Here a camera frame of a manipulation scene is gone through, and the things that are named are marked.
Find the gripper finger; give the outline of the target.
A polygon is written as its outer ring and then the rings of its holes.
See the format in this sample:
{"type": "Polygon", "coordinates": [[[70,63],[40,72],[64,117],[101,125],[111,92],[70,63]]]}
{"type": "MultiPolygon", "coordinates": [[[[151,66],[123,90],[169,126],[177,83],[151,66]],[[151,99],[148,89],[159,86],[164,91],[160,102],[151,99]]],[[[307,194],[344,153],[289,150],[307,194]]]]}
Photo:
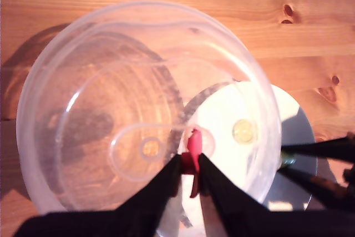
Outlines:
{"type": "Polygon", "coordinates": [[[277,172],[309,192],[325,208],[354,209],[354,177],[351,177],[347,181],[348,186],[344,187],[325,178],[292,168],[282,168],[277,172]]]}
{"type": "Polygon", "coordinates": [[[204,154],[199,156],[201,191],[212,197],[222,220],[265,215],[266,208],[237,187],[204,154]]]}
{"type": "Polygon", "coordinates": [[[347,134],[343,138],[313,144],[283,145],[282,151],[289,154],[354,162],[354,134],[347,134]]]}
{"type": "Polygon", "coordinates": [[[121,220],[159,220],[181,178],[181,156],[174,156],[140,191],[116,210],[121,220]]]}

